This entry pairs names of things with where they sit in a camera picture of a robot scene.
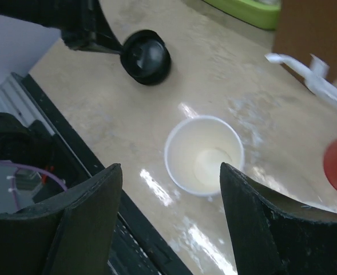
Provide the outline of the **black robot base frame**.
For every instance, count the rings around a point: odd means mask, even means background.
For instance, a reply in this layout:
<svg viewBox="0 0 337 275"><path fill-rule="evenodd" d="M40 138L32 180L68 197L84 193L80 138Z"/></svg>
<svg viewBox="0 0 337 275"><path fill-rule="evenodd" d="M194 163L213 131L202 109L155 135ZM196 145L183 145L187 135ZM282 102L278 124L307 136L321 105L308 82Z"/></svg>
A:
<svg viewBox="0 0 337 275"><path fill-rule="evenodd" d="M0 214L40 203L105 168L32 77L13 73L0 84ZM123 189L106 274L189 274Z"/></svg>

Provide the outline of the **black plastic coffee lid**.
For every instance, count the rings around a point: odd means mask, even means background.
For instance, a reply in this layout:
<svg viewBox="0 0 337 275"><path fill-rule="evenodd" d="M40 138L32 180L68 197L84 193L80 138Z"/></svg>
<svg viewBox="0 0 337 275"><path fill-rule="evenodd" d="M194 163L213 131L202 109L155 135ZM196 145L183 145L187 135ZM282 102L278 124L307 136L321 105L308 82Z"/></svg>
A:
<svg viewBox="0 0 337 275"><path fill-rule="evenodd" d="M171 71L171 55L153 30L139 30L122 46L120 61L135 81L152 86L162 83Z"/></svg>

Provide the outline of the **white paper cup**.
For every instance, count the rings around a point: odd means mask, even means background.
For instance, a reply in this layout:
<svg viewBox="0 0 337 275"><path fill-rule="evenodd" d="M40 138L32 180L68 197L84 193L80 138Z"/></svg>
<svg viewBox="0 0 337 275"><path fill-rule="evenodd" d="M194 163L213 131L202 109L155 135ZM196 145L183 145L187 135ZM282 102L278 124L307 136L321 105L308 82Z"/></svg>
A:
<svg viewBox="0 0 337 275"><path fill-rule="evenodd" d="M164 163L171 180L192 195L220 193L223 162L242 171L245 152L237 132L218 117L187 118L171 130L165 142Z"/></svg>

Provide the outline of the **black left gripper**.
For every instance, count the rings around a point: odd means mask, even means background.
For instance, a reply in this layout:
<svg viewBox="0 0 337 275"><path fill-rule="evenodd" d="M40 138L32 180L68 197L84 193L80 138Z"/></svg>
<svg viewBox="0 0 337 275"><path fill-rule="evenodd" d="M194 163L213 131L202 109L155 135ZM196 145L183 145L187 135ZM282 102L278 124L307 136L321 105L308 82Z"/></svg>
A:
<svg viewBox="0 0 337 275"><path fill-rule="evenodd" d="M0 1L0 15L58 29L71 50L110 54L122 51L98 0Z"/></svg>

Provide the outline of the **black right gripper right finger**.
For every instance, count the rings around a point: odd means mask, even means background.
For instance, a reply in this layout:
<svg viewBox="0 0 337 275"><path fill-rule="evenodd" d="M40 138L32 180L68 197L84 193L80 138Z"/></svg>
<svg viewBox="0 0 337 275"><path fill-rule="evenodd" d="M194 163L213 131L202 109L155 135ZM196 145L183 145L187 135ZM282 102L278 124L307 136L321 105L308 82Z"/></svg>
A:
<svg viewBox="0 0 337 275"><path fill-rule="evenodd" d="M337 274L337 213L289 198L226 163L220 188L238 274Z"/></svg>

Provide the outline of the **brown paper bag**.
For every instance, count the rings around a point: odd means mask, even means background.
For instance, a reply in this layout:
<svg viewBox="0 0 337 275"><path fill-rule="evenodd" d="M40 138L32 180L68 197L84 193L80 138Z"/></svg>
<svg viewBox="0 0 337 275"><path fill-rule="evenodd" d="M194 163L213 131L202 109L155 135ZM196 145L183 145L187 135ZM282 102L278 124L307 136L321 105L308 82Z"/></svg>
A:
<svg viewBox="0 0 337 275"><path fill-rule="evenodd" d="M337 0L281 1L272 52L310 65L312 55L329 70L326 80L337 80Z"/></svg>

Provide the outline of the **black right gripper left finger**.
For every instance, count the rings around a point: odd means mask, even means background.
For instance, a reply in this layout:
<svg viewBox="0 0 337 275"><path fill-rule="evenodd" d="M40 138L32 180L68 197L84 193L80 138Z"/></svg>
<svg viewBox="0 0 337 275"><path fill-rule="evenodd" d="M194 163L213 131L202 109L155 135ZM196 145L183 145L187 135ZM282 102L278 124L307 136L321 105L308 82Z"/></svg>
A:
<svg viewBox="0 0 337 275"><path fill-rule="evenodd" d="M0 274L106 274L122 192L113 164L14 214L0 214Z"/></svg>

